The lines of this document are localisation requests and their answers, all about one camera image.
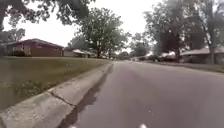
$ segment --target green lawn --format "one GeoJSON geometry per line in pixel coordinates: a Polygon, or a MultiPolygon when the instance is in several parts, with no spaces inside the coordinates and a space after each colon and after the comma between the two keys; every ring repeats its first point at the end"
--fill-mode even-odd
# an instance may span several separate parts
{"type": "Polygon", "coordinates": [[[0,58],[0,110],[106,63],[86,58],[0,58]]]}

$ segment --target concrete curb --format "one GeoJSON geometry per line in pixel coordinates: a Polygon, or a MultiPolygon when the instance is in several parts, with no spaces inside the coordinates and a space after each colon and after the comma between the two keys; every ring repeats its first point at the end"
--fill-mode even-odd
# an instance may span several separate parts
{"type": "Polygon", "coordinates": [[[93,69],[0,113],[0,128],[55,128],[112,64],[93,69]]]}
{"type": "Polygon", "coordinates": [[[213,65],[203,65],[203,64],[187,64],[187,63],[152,63],[151,64],[158,64],[158,65],[165,65],[165,66],[177,66],[177,67],[184,67],[189,69],[201,70],[201,71],[209,71],[209,72],[216,72],[216,73],[224,73],[224,70],[221,66],[213,66],[213,65]]]}

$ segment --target street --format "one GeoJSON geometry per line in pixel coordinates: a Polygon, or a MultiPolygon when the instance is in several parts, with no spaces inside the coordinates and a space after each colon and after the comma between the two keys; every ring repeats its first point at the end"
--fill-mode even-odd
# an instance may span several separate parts
{"type": "Polygon", "coordinates": [[[106,79],[82,104],[60,127],[223,128],[224,76],[114,62],[106,79]]]}

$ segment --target brick house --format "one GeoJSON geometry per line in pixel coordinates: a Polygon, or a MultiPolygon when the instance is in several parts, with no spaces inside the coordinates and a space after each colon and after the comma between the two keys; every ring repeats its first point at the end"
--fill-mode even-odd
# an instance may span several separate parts
{"type": "Polygon", "coordinates": [[[59,57],[63,56],[63,47],[40,39],[29,39],[20,42],[5,44],[8,53],[24,51],[32,57],[59,57]]]}

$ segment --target bush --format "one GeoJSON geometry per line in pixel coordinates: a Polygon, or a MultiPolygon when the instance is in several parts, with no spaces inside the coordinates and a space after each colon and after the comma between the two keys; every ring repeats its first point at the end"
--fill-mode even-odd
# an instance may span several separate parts
{"type": "Polygon", "coordinates": [[[161,56],[159,57],[159,62],[179,62],[179,59],[170,56],[161,56]]]}
{"type": "Polygon", "coordinates": [[[147,58],[148,60],[151,60],[153,62],[156,62],[159,60],[159,57],[157,55],[151,55],[147,58]]]}
{"type": "Polygon", "coordinates": [[[24,51],[12,51],[11,53],[9,53],[9,56],[26,56],[24,51]]]}
{"type": "Polygon", "coordinates": [[[142,57],[139,57],[139,60],[140,60],[140,61],[144,61],[144,60],[146,60],[146,59],[145,59],[144,56],[142,56],[142,57]]]}

